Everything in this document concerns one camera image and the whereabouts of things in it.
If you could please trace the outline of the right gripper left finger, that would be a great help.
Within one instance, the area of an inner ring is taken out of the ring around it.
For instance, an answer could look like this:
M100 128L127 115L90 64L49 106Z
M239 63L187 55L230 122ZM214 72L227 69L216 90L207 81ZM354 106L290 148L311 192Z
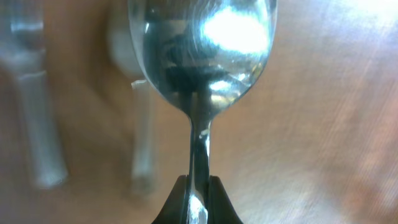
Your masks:
M185 203L187 176L180 175L162 209L152 224L181 224Z

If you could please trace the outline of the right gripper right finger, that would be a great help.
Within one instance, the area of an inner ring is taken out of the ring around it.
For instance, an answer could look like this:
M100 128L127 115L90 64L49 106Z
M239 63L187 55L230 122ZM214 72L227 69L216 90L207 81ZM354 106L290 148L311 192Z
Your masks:
M218 176L211 176L208 189L208 224L243 224Z

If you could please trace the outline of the metal spoon bottom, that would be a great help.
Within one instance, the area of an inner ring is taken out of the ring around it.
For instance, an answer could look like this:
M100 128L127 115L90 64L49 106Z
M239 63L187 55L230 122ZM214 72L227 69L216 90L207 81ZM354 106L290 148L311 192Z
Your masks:
M263 73L277 0L130 0L127 9L145 77L190 121L182 223L208 223L211 124Z

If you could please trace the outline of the metal spoon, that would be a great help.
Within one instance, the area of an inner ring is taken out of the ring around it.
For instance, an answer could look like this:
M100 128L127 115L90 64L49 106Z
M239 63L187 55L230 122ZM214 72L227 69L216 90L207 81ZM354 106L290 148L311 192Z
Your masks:
M134 109L134 146L131 190L136 195L151 192L155 185L155 145L153 97L132 46L128 16L111 12L108 17L107 45L111 60L131 80Z
M263 73L277 0L130 0L127 9L145 77L190 121L182 223L208 223L211 124Z

